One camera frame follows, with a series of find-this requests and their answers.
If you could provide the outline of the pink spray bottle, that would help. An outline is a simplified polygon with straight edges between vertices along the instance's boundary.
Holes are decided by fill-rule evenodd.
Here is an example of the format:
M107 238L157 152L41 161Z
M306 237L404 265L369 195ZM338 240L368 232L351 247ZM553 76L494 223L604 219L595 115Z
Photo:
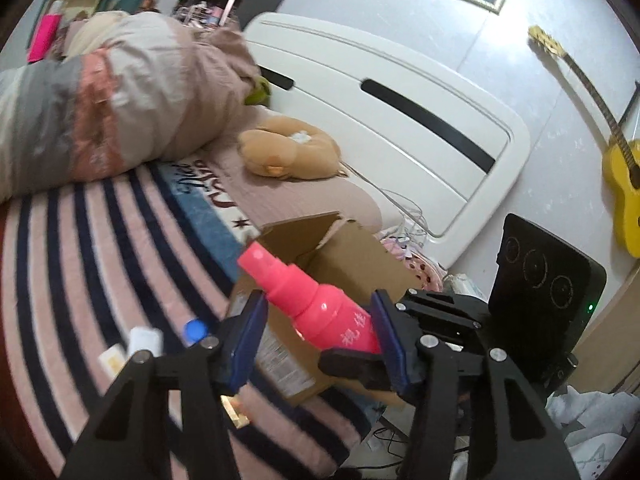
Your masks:
M341 289L321 284L254 242L239 256L240 268L284 313L296 333L319 350L342 348L380 353L371 315Z

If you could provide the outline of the white case yellow label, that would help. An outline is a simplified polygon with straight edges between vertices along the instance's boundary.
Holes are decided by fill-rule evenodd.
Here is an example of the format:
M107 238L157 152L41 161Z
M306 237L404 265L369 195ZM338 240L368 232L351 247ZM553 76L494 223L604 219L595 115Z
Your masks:
M98 360L106 377L114 380L125 367L127 356L120 344L113 344L99 355Z

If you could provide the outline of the blue white contact lens case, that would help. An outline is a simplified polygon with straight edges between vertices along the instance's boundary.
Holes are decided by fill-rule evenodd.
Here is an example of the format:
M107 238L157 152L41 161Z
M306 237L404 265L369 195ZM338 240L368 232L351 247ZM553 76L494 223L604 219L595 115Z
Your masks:
M199 318L192 318L192 320L186 322L182 332L184 342L188 347L192 346L192 344L197 344L209 335L207 325Z

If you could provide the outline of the white square case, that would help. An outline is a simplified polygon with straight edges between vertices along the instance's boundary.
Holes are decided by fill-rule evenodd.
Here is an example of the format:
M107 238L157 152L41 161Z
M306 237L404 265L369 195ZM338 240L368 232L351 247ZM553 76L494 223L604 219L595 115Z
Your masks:
M131 358L138 351L149 351L154 358L163 354L164 335L157 328L136 326L129 332L127 356Z

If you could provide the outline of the brown cardboard box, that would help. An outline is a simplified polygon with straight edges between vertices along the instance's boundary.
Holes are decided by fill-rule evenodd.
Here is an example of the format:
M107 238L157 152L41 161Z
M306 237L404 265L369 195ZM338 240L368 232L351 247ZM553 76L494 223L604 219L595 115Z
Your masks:
M422 287L373 234L336 212L265 226L238 263L229 312L239 314L254 290L265 293L268 325L256 363L293 405L337 384L318 367L321 351L380 356L368 312L376 290L397 301Z

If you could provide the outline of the pinkish brown pillow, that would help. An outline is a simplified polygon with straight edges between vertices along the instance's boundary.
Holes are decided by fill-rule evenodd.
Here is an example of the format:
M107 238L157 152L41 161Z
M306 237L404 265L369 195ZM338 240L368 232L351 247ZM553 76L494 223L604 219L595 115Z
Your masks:
M232 120L217 139L198 152L230 198L255 226L338 212L358 221L371 233L399 226L402 215L380 191L358 177L295 181L263 178L244 166L238 135L262 124L276 113L264 106L249 106Z

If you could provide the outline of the yellow guitar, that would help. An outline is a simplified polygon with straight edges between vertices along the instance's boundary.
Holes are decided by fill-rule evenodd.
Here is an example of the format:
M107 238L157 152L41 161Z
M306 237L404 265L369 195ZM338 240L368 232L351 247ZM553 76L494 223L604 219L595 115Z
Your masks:
M585 87L611 130L602 172L615 196L614 232L618 244L639 258L639 141L625 138L620 124L589 77L561 46L539 26L529 26L528 36L548 55L562 60Z

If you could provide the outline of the white bed headboard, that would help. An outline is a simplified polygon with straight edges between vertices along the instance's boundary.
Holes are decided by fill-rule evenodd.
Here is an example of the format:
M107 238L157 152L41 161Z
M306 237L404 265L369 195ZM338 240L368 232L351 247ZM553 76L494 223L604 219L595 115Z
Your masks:
M416 208L426 252L465 252L527 162L529 132L506 104L427 56L359 29L282 13L246 26L275 112L309 122L344 163Z

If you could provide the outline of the striped plush blanket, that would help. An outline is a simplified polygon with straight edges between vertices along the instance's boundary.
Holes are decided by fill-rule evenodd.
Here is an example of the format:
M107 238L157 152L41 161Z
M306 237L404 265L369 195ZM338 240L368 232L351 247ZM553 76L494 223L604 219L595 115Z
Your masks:
M113 179L12 200L1 214L1 325L29 452L58 474L111 382L100 357L137 326L186 346L183 329L222 320L236 259L253 222L206 162L149 164ZM369 433L372 404L319 388L293 405L309 376L273 338L239 401L248 424L230 431L247 479L321 479Z

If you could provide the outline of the tan plush toy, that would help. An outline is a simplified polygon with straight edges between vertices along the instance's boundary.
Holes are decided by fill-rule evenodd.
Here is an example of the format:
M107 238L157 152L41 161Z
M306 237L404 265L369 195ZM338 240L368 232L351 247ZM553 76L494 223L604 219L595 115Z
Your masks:
M252 174L273 179L322 180L341 173L340 147L323 130L301 120L272 116L238 135Z

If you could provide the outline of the green plush toy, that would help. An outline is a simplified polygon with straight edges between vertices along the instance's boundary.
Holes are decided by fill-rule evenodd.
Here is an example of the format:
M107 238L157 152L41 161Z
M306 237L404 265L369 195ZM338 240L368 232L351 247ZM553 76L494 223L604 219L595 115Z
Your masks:
M259 77L255 82L254 89L245 98L244 104L248 106L262 105L269 101L270 96L270 82L265 77Z

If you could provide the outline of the rolled beige patchwork duvet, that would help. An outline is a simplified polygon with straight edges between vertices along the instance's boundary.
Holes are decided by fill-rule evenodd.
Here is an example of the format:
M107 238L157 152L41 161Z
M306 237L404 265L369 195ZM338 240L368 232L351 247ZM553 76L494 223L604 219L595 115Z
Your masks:
M2 72L1 198L186 157L243 116L259 78L235 26L98 13L65 60Z

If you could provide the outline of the pink water bottle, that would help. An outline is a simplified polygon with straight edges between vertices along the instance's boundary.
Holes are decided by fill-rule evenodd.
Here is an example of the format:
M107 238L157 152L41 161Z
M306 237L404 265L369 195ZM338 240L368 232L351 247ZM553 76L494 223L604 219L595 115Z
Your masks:
M48 13L43 15L28 51L28 64L39 62L46 57L62 21L64 6L63 0L54 0Z

